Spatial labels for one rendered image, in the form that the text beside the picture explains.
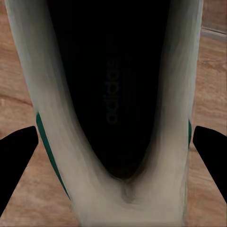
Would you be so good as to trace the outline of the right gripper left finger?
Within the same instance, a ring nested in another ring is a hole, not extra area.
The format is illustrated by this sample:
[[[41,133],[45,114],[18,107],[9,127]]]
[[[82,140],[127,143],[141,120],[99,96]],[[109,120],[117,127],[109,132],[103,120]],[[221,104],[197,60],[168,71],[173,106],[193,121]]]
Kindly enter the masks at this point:
[[[0,217],[38,144],[35,126],[0,140]]]

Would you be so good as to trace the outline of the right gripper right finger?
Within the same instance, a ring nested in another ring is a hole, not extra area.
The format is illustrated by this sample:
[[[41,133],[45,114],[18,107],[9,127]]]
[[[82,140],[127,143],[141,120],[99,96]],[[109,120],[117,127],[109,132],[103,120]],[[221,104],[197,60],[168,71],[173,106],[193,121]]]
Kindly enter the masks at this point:
[[[209,128],[196,126],[193,145],[227,202],[227,136]]]

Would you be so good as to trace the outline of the gym shoe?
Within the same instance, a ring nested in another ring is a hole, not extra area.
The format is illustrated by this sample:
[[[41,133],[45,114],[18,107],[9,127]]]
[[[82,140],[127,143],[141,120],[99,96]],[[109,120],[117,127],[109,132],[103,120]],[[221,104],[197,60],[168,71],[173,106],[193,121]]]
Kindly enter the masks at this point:
[[[80,227],[184,227],[203,0],[4,0]]]

